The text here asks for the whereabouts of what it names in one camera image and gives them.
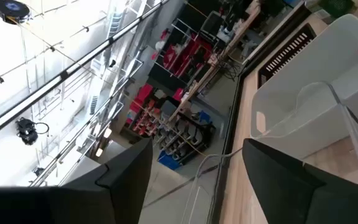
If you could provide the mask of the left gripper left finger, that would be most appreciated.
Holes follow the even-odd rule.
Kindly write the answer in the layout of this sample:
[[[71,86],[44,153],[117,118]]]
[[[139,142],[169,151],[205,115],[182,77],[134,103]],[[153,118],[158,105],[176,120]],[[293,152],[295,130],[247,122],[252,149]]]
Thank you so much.
[[[152,159],[147,138],[61,187],[0,187],[0,223],[138,223]]]

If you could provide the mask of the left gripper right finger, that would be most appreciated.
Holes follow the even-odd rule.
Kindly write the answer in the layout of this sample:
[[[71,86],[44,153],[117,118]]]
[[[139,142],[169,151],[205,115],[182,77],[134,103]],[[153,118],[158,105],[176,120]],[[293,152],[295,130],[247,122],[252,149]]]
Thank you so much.
[[[358,184],[251,138],[242,158],[268,223],[358,223]]]

